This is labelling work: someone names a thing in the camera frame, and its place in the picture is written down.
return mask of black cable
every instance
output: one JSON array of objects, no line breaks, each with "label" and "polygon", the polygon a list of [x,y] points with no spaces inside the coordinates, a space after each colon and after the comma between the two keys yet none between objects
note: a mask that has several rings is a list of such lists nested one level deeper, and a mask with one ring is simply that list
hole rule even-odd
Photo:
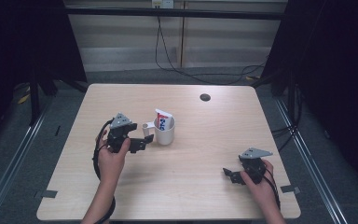
[{"label": "black cable", "polygon": [[[158,42],[159,42],[159,35],[161,34],[161,39],[162,39],[162,42],[163,42],[163,45],[164,45],[164,50],[165,50],[165,54],[167,56],[167,59],[168,59],[168,62],[171,66],[171,68],[163,68],[159,65],[158,63],[158,60],[157,60],[157,55],[158,55]],[[264,63],[261,63],[260,65],[249,65],[249,66],[246,66],[242,69],[241,73],[239,74],[194,74],[194,75],[190,75],[189,73],[186,73],[186,72],[183,72],[183,71],[179,71],[177,70],[173,65],[172,65],[172,62],[171,62],[171,59],[169,57],[169,54],[168,54],[168,51],[167,51],[167,46],[165,44],[165,38],[164,38],[164,34],[162,33],[162,29],[161,29],[161,21],[160,21],[160,17],[158,17],[158,35],[157,35],[157,42],[156,42],[156,48],[155,48],[155,62],[156,62],[156,65],[164,70],[164,71],[169,71],[169,72],[176,72],[182,76],[185,76],[185,77],[191,77],[191,78],[194,78],[196,79],[197,81],[201,81],[201,82],[204,82],[204,83],[207,83],[207,84],[212,84],[212,85],[231,85],[231,84],[234,84],[234,83],[237,83],[239,81],[241,81],[241,79],[243,79],[243,76],[244,75],[247,75],[247,74],[251,74],[253,73],[254,71],[256,71],[257,69],[261,68],[261,67],[264,67]],[[246,72],[244,73],[245,69],[249,68],[249,67],[255,67],[255,69],[253,69],[252,71],[250,72]],[[210,82],[210,81],[206,81],[206,80],[203,80],[201,78],[198,78],[197,76],[233,76],[233,77],[238,77],[237,79],[233,80],[233,81],[229,81],[227,83],[216,83],[216,82]]]},{"label": "black cable", "polygon": [[297,128],[298,128],[299,122],[301,120],[304,95],[301,94],[298,86],[296,86],[296,102],[297,102],[298,109],[297,109],[297,117],[294,120],[294,123],[292,125],[290,125],[289,127],[271,131],[272,133],[274,133],[273,134],[274,138],[278,138],[278,137],[281,137],[287,133],[290,133],[289,138],[278,149],[279,152],[281,152],[283,150],[283,148],[286,147],[286,145],[290,142],[290,140],[292,139],[295,132],[297,132]]},{"label": "black cable", "polygon": [[[92,157],[92,161],[93,161],[94,171],[95,171],[95,174],[98,176],[98,179],[101,179],[100,168],[98,166],[98,155],[100,153],[101,148],[106,147],[106,145],[103,145],[100,147],[100,141],[101,141],[101,138],[103,137],[103,131],[105,130],[106,126],[111,124],[113,122],[113,120],[114,119],[110,119],[103,125],[103,127],[100,130],[100,133],[98,134],[97,141],[95,143],[95,149],[94,149],[94,155]],[[104,223],[108,218],[110,218],[110,216],[112,216],[113,212],[115,211],[115,208],[116,208],[116,199],[114,196],[112,204],[110,205],[106,214],[100,220],[95,222],[95,224]]]}]

